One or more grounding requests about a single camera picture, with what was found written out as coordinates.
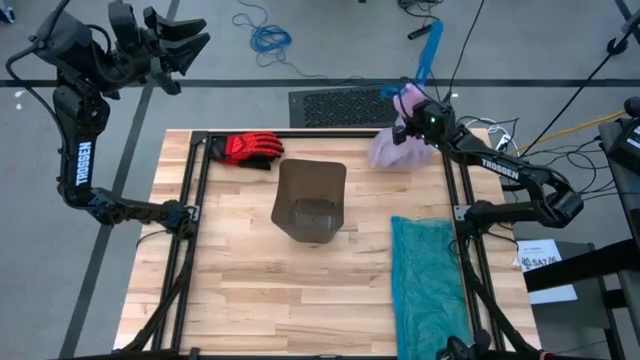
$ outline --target concrete floor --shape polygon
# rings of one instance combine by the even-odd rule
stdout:
[[[14,25],[0,24],[0,61],[25,48],[46,12],[57,0],[12,1]],[[169,0],[131,1],[142,23],[142,10],[153,4],[166,14]],[[269,10],[270,22],[293,37],[288,59],[308,74],[371,78],[410,76],[424,40],[410,42],[406,34],[421,21],[401,12],[393,0],[255,0]],[[626,0],[633,12],[640,0]],[[107,0],[72,1],[69,11],[82,21],[108,26]],[[176,18],[204,17],[212,40],[196,60],[188,79],[297,79],[291,69],[274,65],[259,68],[249,48],[250,31],[231,24],[231,17],[247,11],[233,1],[180,1]],[[445,32],[433,67],[436,77],[451,76],[462,42],[479,0],[446,0],[435,8]],[[257,20],[259,14],[249,13]],[[624,21],[614,0],[513,1],[488,0],[469,41],[458,72],[459,79],[580,79],[605,56],[605,44]],[[632,39],[629,50],[613,58],[599,79],[640,79],[640,46]],[[30,56],[16,64],[25,79],[53,79],[54,69]],[[0,80],[8,79],[4,68]],[[163,134],[170,128],[282,128],[288,127],[289,91],[306,88],[185,88],[179,97],[153,89],[146,116],[132,123],[143,93],[126,89],[122,100],[111,102],[112,115],[99,138],[94,186],[112,188],[116,173],[126,174],[123,195],[146,200],[157,164]],[[29,95],[14,96],[16,88],[0,88],[0,358],[56,358],[70,322],[89,263],[98,224],[87,214],[62,203],[55,191],[59,136],[51,119]],[[37,89],[50,98],[52,89]],[[510,119],[519,116],[516,140],[532,141],[575,91],[573,88],[456,87],[459,115]],[[622,108],[638,88],[586,89],[552,130],[572,127]],[[121,166],[132,126],[141,125],[130,167]],[[550,141],[540,149],[579,144],[596,135],[596,128]],[[597,161],[603,158],[593,156]],[[590,179],[586,170],[555,164],[580,188]],[[597,184],[611,179],[601,170]],[[95,293],[90,303],[76,355],[111,350],[135,256],[140,225],[116,227],[106,249]],[[517,226],[524,238],[553,237],[562,241],[593,242],[597,247],[629,236],[616,197],[587,203],[566,229],[537,225]],[[628,313],[617,314],[627,358],[640,358]],[[562,351],[604,339],[601,331],[570,325],[539,323],[545,348]],[[606,357],[606,345],[597,344],[571,355]]]

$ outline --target blue towel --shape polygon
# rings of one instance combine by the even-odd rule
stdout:
[[[399,360],[433,359],[449,336],[471,342],[450,220],[394,216],[391,287]]]

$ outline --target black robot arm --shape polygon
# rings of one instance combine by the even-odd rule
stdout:
[[[193,234],[192,215],[175,200],[162,205],[122,199],[91,186],[96,140],[109,117],[109,104],[95,91],[78,91],[70,84],[53,93],[55,113],[64,134],[60,149],[58,192],[67,205],[88,211],[105,225],[125,220],[155,221],[181,239]]]
[[[199,34],[206,22],[171,22],[149,7],[144,11],[148,29],[143,29],[137,26],[131,5],[114,1],[109,4],[109,20],[117,38],[112,48],[104,29],[85,25],[62,11],[67,3],[63,0],[30,37],[32,52],[57,68],[53,117],[62,136],[58,192],[66,204],[88,211],[102,224],[153,221],[178,238],[190,238],[194,215],[178,201],[127,200],[91,184],[96,141],[110,113],[103,96],[119,99],[121,88],[136,81],[144,83],[148,77],[168,94],[179,94],[180,86],[170,74],[185,74],[207,44],[209,34]],[[106,51],[93,40],[91,29],[103,32]],[[8,69],[12,62],[15,60],[7,63]]]
[[[479,233],[498,222],[536,221],[546,227],[562,228],[583,208],[580,194],[562,174],[488,147],[466,126],[456,123],[455,112],[449,104],[430,100],[417,104],[414,116],[405,119],[405,126],[394,128],[396,144],[407,136],[423,139],[457,163],[482,166],[527,190],[530,199],[527,202],[494,205],[480,200],[472,204],[465,220]],[[553,191],[545,194],[544,186]]]

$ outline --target wire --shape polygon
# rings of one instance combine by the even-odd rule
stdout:
[[[366,80],[362,76],[355,75],[350,76],[349,78],[341,81],[331,81],[326,75],[309,75],[302,72],[295,66],[293,63],[287,61],[287,53],[286,48],[291,45],[293,39],[291,35],[281,28],[278,25],[267,25],[267,21],[269,20],[269,13],[265,8],[260,5],[248,4],[242,0],[236,0],[239,4],[244,5],[246,7],[252,7],[259,9],[264,13],[264,20],[262,20],[258,25],[256,25],[251,17],[247,13],[238,13],[235,14],[231,18],[231,23],[235,26],[248,26],[251,28],[251,39],[249,40],[249,45],[251,49],[256,53],[256,65],[259,67],[269,67],[273,64],[280,63],[282,65],[286,65],[292,68],[295,72],[297,72],[300,76],[305,78],[321,78],[326,80],[328,83],[338,86],[345,84],[347,82],[361,79]],[[238,22],[238,18],[244,18],[245,22]],[[264,57],[272,57],[275,58],[267,63],[260,62],[260,58]],[[388,85],[386,83],[369,83],[366,86],[375,86],[375,85]]]
[[[9,76],[11,76],[11,78],[13,78],[16,82],[18,82],[18,84],[20,84],[20,86],[22,86],[29,94],[31,94],[40,103],[40,105],[42,105],[45,108],[45,110],[47,110],[47,112],[49,113],[53,121],[56,123],[58,132],[60,133],[60,138],[62,139],[63,149],[66,149],[67,147],[67,139],[64,136],[64,132],[62,130],[62,123],[60,122],[60,119],[58,118],[58,116],[56,116],[56,113],[53,111],[51,106],[49,106],[49,104],[47,104],[47,102],[42,98],[42,96],[40,96],[40,94],[38,94],[31,86],[27,85],[24,82],[24,80],[22,80],[13,71],[13,64],[18,60],[24,58],[25,56],[33,53],[38,48],[39,44],[44,43],[46,45],[46,42],[51,37],[51,34],[53,33],[53,29],[55,28],[55,25],[58,23],[58,19],[60,18],[60,15],[62,15],[64,8],[67,7],[67,5],[69,5],[69,1],[71,0],[61,0],[60,3],[58,3],[58,6],[53,11],[53,14],[51,16],[51,22],[49,23],[49,27],[47,28],[46,31],[43,32],[44,35],[42,37],[37,38],[35,42],[32,45],[30,45],[28,48],[11,56],[5,63],[5,68]]]
[[[414,14],[412,12],[409,11],[409,9],[407,8],[403,8],[402,10],[404,10],[404,12],[406,12],[407,14],[413,16],[413,17],[419,17],[419,18],[425,18],[425,19],[434,19],[434,20],[440,20],[438,19],[436,16],[433,15],[421,15],[421,14]]]
[[[508,227],[508,226],[502,225],[501,223],[496,223],[496,225],[500,226],[501,228],[503,228],[505,230],[513,231],[512,227]]]
[[[138,239],[138,242],[136,243],[136,248],[138,248],[138,246],[140,246],[140,243],[142,243],[144,241],[144,239],[147,239],[153,235],[158,235],[160,233],[166,233],[169,234],[169,232],[167,232],[167,230],[158,230],[158,231],[154,231],[152,233],[148,233],[147,235],[141,237],[140,239]]]
[[[511,238],[508,238],[506,236],[502,236],[502,235],[499,235],[499,234],[496,234],[496,233],[492,233],[491,231],[487,231],[487,234],[489,234],[491,236],[495,236],[498,239],[507,240],[509,242],[512,242],[512,243],[516,244],[516,250],[520,250],[520,245],[518,245],[518,242],[515,241],[514,239],[511,239]]]
[[[410,82],[413,86],[415,86],[415,87],[416,87],[416,89],[418,89],[418,90],[422,93],[422,95],[423,95],[424,97],[426,97],[427,99],[429,99],[429,100],[433,101],[433,103],[435,103],[436,105],[438,105],[441,109],[443,108],[443,107],[442,107],[442,104],[440,104],[440,102],[436,101],[433,97],[431,97],[431,95],[427,94],[427,93],[422,89],[422,87],[420,87],[418,84],[416,84],[416,82],[415,82],[415,81],[413,81],[412,79],[409,79],[409,82]]]
[[[583,199],[582,201],[585,202],[585,201],[589,201],[589,200],[593,200],[599,197],[609,196],[609,195],[640,195],[640,192],[625,192],[625,193],[614,192],[614,193],[600,194],[600,195],[594,195],[594,196],[588,197],[586,199]]]
[[[433,70],[429,69],[429,74],[431,75],[431,79],[433,80],[436,79],[436,75],[433,73]],[[440,98],[440,90],[438,90],[438,85],[434,85],[433,87],[436,89],[436,96],[438,97],[438,102],[441,102],[442,99]]]
[[[489,124],[490,126],[487,128],[487,130],[489,131],[489,134],[495,134],[498,131],[502,132],[502,134],[509,136],[509,142],[513,145],[513,147],[516,149],[516,154],[518,153],[518,144],[516,144],[515,141],[515,131],[516,131],[516,126],[518,124],[518,120],[520,120],[520,118],[515,118],[515,119],[511,119],[511,120],[507,120],[507,121],[495,121],[493,119],[489,119],[489,118],[479,118],[479,117],[475,117],[475,116],[463,116],[461,118],[458,119],[458,122],[460,122],[460,120],[463,119],[472,119],[471,121],[469,121],[468,123],[464,124],[467,128],[469,128],[469,125],[474,124],[476,122],[482,122],[485,124]],[[508,123],[513,123],[513,128],[511,130],[512,134],[509,134],[509,132],[502,126],[500,126],[500,124],[508,124]]]
[[[616,187],[611,187],[611,188],[607,188],[609,185],[611,185],[613,183],[613,179],[611,181],[609,181],[608,183],[602,185],[601,187],[595,189],[595,190],[589,190],[589,191],[583,191],[582,194],[594,194],[594,193],[599,193],[599,192],[604,192],[604,191],[609,191],[609,190],[613,190]]]
[[[539,151],[530,153],[528,155],[525,155],[524,157],[526,158],[526,157],[530,157],[530,156],[533,156],[533,155],[538,155],[538,154],[541,154],[541,153],[557,154],[559,156],[556,156],[551,161],[549,161],[546,164],[544,164],[544,166],[550,166],[551,164],[553,164],[557,160],[562,159],[562,158],[566,158],[569,161],[569,163],[571,163],[573,166],[575,166],[575,167],[577,167],[579,169],[593,171],[593,176],[592,176],[591,182],[586,187],[584,187],[582,190],[579,191],[579,193],[581,193],[581,194],[588,194],[588,193],[592,193],[592,191],[587,191],[587,190],[595,183],[595,181],[597,179],[597,176],[598,176],[597,170],[602,170],[602,169],[609,168],[608,165],[606,165],[606,166],[596,166],[594,164],[593,160],[590,159],[587,155],[585,155],[585,153],[594,153],[594,152],[598,152],[599,153],[599,152],[602,151],[601,149],[598,149],[598,150],[582,150],[582,148],[584,148],[585,146],[587,146],[589,144],[592,144],[592,143],[594,143],[596,141],[597,141],[597,139],[594,139],[594,140],[587,141],[587,142],[585,142],[583,144],[580,144],[580,145],[564,145],[564,146],[559,146],[559,147],[554,148],[554,149],[539,150]],[[566,151],[566,152],[557,151],[558,149],[567,148],[567,147],[576,147],[576,149],[569,150],[569,151]],[[571,155],[581,156],[583,159],[585,159],[589,163],[590,167],[582,166],[582,165],[576,163],[576,161],[571,158]]]
[[[603,344],[603,343],[606,343],[606,342],[607,342],[607,340],[600,340],[600,341],[593,342],[591,344],[577,346],[577,347],[574,347],[574,348],[571,348],[571,349],[567,349],[567,350],[556,351],[556,352],[554,352],[554,354],[555,355],[566,354],[568,352],[581,350],[581,349],[588,348],[588,347],[593,346],[593,345]]]
[[[107,41],[107,54],[111,52],[111,37],[109,36],[109,33],[107,32],[107,30],[105,30],[102,26],[98,26],[95,24],[88,24],[87,27],[89,29],[93,29],[98,31],[99,33],[102,34],[102,36],[104,36],[104,39]]]
[[[624,42],[625,40],[627,40],[627,38],[629,37],[629,35],[631,35],[631,32],[635,29],[635,27],[631,26],[629,27],[629,29],[625,32],[625,34],[622,36],[620,42]],[[587,86],[587,84],[589,83],[589,81],[591,81],[591,79],[598,73],[598,71],[600,71],[600,69],[602,69],[602,67],[607,63],[607,61],[609,61],[609,59],[611,59],[611,57],[613,56],[613,53],[609,52],[609,54],[604,58],[604,60],[602,60],[602,62],[596,67],[595,70],[593,70],[593,72],[582,82],[582,85],[580,85],[580,87],[578,88],[578,90],[576,90],[576,92],[573,94],[573,96],[571,96],[571,98],[569,99],[569,101],[567,101],[567,103],[564,105],[564,107],[560,110],[560,112],[553,118],[553,120],[551,120],[551,122],[547,125],[547,127],[542,130],[542,132],[540,133],[540,135],[538,135],[538,137],[530,144],[528,145],[527,149],[524,151],[524,153],[522,153],[522,155],[526,155],[526,153],[538,142],[540,142],[542,140],[542,137],[544,136],[544,134],[549,131],[549,129],[553,126],[553,124],[558,121],[558,119],[560,118],[560,116],[562,116],[562,114],[564,114],[564,112],[569,108],[569,106],[571,105],[571,103],[573,103],[573,101],[576,99],[576,97],[578,97],[578,95],[582,92],[582,90],[584,90],[584,88]]]
[[[620,110],[620,111],[617,111],[617,112],[615,112],[615,113],[613,113],[611,115],[607,115],[607,116],[601,117],[599,119],[586,122],[584,124],[578,125],[576,127],[572,127],[570,129],[561,130],[561,131],[555,132],[555,133],[553,133],[551,135],[548,135],[548,136],[545,136],[545,137],[538,136],[538,139],[536,139],[533,143],[527,144],[525,146],[521,146],[520,148],[518,148],[518,150],[519,151],[524,150],[524,153],[522,154],[524,156],[529,151],[529,149],[531,149],[533,147],[533,145],[535,145],[535,144],[540,144],[540,143],[543,143],[545,141],[549,141],[549,140],[551,140],[553,138],[556,138],[556,137],[559,137],[559,136],[572,134],[572,133],[580,131],[582,129],[586,129],[586,128],[590,127],[590,126],[593,126],[593,125],[596,125],[596,124],[600,124],[600,123],[603,123],[603,122],[606,122],[606,121],[609,121],[609,120],[613,120],[613,119],[615,119],[617,117],[620,117],[620,116],[622,116],[624,114],[625,114],[625,111],[624,110]]]
[[[100,32],[105,40],[107,41],[107,52],[105,53],[106,55],[109,55],[111,53],[111,38],[109,37],[109,33],[107,33],[107,31],[98,25],[94,25],[94,24],[89,24],[87,25],[88,28],[96,30],[98,32]],[[99,46],[98,44],[96,44],[95,42],[93,42],[91,44],[91,51],[93,52],[93,61],[96,65],[96,69],[98,69],[98,73],[100,74],[100,76],[102,76],[103,78],[105,78],[107,81],[112,82],[112,83],[120,83],[123,82],[125,80],[127,80],[129,77],[131,77],[131,75],[133,75],[133,71],[134,71],[134,66],[133,66],[133,60],[131,60],[131,57],[129,55],[127,55],[126,53],[122,53],[124,56],[124,59],[127,61],[127,73],[124,74],[122,76],[122,78],[120,79],[116,79],[111,77],[109,74],[107,74],[106,72],[104,72],[104,69],[102,68],[102,63],[100,63],[99,61],[99,57],[98,57],[98,50],[97,50],[97,46]]]
[[[484,1],[480,2],[480,6],[478,7],[478,12],[476,13],[476,17],[473,19],[473,23],[471,24],[471,28],[469,29],[469,33],[467,33],[467,38],[464,40],[462,44],[462,51],[460,51],[460,57],[458,57],[458,63],[456,64],[455,69],[453,70],[453,75],[451,75],[451,81],[449,82],[449,92],[451,94],[451,89],[453,88],[453,80],[458,73],[458,68],[460,67],[460,62],[462,62],[462,56],[464,55],[464,50],[467,48],[467,42],[469,42],[469,38],[471,37],[471,33],[473,33],[473,28],[476,26],[476,22],[478,22],[478,17],[480,16],[480,11],[482,11],[482,7],[484,6]]]

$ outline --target wooden tabletop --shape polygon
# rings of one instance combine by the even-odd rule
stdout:
[[[474,132],[488,139],[485,130]],[[167,131],[150,201],[179,197],[190,136],[190,130]],[[211,165],[181,352],[395,355],[390,218],[451,218],[451,205],[439,152],[411,172],[374,170],[367,165],[370,142],[283,140],[286,158],[347,166],[344,226],[320,246],[296,242],[271,222],[278,162],[271,172]],[[495,174],[469,171],[476,199],[504,202]],[[161,229],[145,226],[142,235]],[[492,232],[512,236],[500,227]],[[138,248],[114,348],[131,341],[157,306],[169,244],[170,236],[159,234]],[[515,245],[485,236],[485,246],[498,305],[529,343],[540,346],[524,278],[514,265]],[[489,330],[486,311],[481,314]]]

